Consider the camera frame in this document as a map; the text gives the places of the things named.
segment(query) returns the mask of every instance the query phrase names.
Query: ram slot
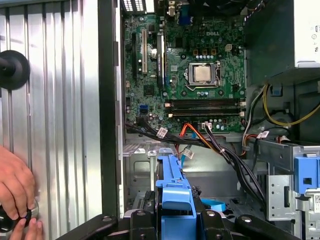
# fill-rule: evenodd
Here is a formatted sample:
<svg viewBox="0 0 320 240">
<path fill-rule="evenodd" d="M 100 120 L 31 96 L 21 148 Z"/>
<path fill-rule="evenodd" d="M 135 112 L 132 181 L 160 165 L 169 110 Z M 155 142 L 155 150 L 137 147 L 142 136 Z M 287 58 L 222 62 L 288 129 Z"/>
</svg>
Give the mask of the ram slot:
<svg viewBox="0 0 320 240">
<path fill-rule="evenodd" d="M 142 33 L 142 73 L 147 74 L 148 73 L 148 65 L 147 65 L 147 60 L 148 60 L 148 57 L 147 57 L 147 54 L 148 54 L 147 38 L 148 38 L 148 35 L 147 35 L 147 30 L 142 29 L 141 33 Z"/>
<path fill-rule="evenodd" d="M 216 108 L 216 109 L 171 109 L 169 118 L 178 117 L 207 117 L 207 116 L 239 116 L 238 108 Z"/>
<path fill-rule="evenodd" d="M 166 108 L 186 109 L 186 108 L 205 108 L 205 107 L 236 107 L 239 105 L 239 99 L 173 99 L 167 101 Z"/>
<path fill-rule="evenodd" d="M 135 83 L 137 83 L 137 34 L 133 32 L 131 34 L 131 41 L 132 41 L 132 78 Z"/>
<path fill-rule="evenodd" d="M 157 57 L 156 57 L 156 69 L 157 69 L 157 86 L 160 90 L 165 85 L 165 69 L 164 69 L 164 53 L 165 53 L 165 39 L 163 32 L 159 32 L 157 35 Z"/>
</svg>

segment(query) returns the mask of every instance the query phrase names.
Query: screw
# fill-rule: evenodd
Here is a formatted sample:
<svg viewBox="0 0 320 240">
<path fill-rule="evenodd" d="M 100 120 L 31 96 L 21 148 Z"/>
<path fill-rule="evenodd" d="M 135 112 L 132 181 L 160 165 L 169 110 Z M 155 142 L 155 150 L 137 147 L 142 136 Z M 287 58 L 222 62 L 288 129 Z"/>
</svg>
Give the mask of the screw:
<svg viewBox="0 0 320 240">
<path fill-rule="evenodd" d="M 103 219 L 102 219 L 102 221 L 103 222 L 109 222 L 109 221 L 111 221 L 112 219 L 111 219 L 111 217 L 109 217 L 109 216 L 105 216 Z"/>
<path fill-rule="evenodd" d="M 138 216 L 144 216 L 144 215 L 146 215 L 143 211 L 139 211 L 138 213 L 137 213 L 137 215 Z"/>
<path fill-rule="evenodd" d="M 246 222 L 246 223 L 251 223 L 251 222 L 252 222 L 251 218 L 248 217 L 248 216 L 242 216 L 242 217 L 241 217 L 241 220 L 244 221 L 244 222 Z"/>
<path fill-rule="evenodd" d="M 215 215 L 214 211 L 206 211 L 206 214 L 208 214 L 210 217 L 213 217 Z"/>
</svg>

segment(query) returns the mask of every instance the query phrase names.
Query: hand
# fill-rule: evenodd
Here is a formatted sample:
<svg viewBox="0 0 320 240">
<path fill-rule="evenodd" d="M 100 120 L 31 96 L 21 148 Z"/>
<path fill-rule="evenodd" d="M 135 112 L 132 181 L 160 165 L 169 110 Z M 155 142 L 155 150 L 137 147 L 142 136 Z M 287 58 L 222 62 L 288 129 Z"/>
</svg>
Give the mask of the hand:
<svg viewBox="0 0 320 240">
<path fill-rule="evenodd" d="M 0 146 L 0 203 L 13 220 L 27 215 L 33 209 L 35 179 L 26 164 Z"/>
<path fill-rule="evenodd" d="M 17 225 L 15 226 L 10 240 L 22 240 L 24 228 L 26 224 L 26 219 L 21 219 Z M 24 240 L 43 240 L 43 229 L 42 223 L 40 221 L 37 222 L 35 218 L 32 218 L 29 222 L 29 229 L 24 237 Z"/>
</svg>

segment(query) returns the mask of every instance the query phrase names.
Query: black suction cup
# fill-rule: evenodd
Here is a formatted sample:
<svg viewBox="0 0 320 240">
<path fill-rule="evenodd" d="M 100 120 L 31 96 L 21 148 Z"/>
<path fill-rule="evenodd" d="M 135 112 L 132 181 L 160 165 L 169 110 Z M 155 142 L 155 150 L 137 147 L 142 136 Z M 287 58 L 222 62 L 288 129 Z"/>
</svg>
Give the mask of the black suction cup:
<svg viewBox="0 0 320 240">
<path fill-rule="evenodd" d="M 21 88 L 30 77 L 28 60 L 20 52 L 0 52 L 0 87 L 7 90 Z"/>
</svg>

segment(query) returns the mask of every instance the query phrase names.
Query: ribbed metal panel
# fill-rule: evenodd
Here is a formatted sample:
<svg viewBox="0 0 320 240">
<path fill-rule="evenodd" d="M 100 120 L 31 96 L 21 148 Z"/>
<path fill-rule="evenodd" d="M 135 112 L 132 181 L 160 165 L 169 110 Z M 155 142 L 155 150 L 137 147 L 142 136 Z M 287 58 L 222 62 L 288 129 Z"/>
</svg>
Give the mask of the ribbed metal panel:
<svg viewBox="0 0 320 240">
<path fill-rule="evenodd" d="M 56 239 L 102 211 L 97 0 L 0 9 L 9 49 L 31 75 L 2 89 L 1 140 L 32 169 L 45 239 Z"/>
</svg>

